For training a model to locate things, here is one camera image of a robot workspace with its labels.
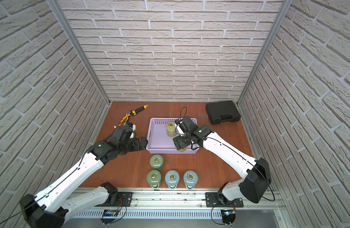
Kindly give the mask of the yellow-green canister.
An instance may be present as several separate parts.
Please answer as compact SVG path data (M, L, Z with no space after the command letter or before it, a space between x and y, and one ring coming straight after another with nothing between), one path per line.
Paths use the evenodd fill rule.
M179 152L185 152L187 149L187 147L184 147L184 148L181 148L181 149L178 149Z
M177 133L176 133L176 128L177 128L177 125L175 122L168 122L166 124L166 133L169 137L176 137L177 136Z

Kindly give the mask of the dark green canister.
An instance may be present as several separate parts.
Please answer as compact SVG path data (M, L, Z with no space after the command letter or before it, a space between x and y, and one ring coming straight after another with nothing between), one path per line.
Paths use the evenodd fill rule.
M151 157L150 159L150 166L154 169L154 170L158 170L158 171L162 171L163 167L164 167L164 159L161 155L159 154L155 154Z
M160 171L158 170L151 170L146 177L147 183L152 188L159 188L162 184L162 176Z

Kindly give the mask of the blue-grey canister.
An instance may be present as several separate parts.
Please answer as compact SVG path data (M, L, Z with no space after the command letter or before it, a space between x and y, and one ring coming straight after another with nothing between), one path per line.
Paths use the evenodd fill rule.
M183 181L187 189L193 189L198 183L198 175L195 171L187 171L183 176Z
M170 170L166 173L164 180L170 189L175 189L180 181L180 175L175 170Z

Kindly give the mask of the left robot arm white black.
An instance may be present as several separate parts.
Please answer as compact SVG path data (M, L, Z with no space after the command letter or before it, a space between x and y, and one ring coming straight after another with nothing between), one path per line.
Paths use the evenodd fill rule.
M21 214L31 228L60 228L74 216L98 205L124 206L118 189L109 182L96 189L70 198L71 193L88 177L118 155L143 151L148 141L130 138L123 144L99 141L88 148L85 155L71 169L47 188L35 195L27 194L20 200Z

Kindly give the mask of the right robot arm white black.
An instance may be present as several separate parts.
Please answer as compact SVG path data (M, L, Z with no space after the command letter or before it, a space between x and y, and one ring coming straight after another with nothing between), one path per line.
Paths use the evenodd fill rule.
M270 187L271 173L269 163L241 152L207 125L199 127L190 117L175 120L179 135L173 138L177 149L189 145L198 145L230 165L241 177L240 180L225 183L217 192L217 201L222 206L229 205L235 199L246 198L252 203L259 203Z

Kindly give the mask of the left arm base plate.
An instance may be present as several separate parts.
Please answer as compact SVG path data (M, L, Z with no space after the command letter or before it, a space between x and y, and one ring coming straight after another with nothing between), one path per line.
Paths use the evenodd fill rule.
M121 204L126 207L130 207L132 201L133 192L116 192L110 193L107 201L98 206L101 207L118 207Z

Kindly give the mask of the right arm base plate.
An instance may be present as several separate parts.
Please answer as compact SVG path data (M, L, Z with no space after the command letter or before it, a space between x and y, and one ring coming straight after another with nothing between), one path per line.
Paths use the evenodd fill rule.
M234 200L228 200L225 197L219 195L217 192L206 192L205 193L206 207L224 207L224 208L243 208L242 198L236 198Z

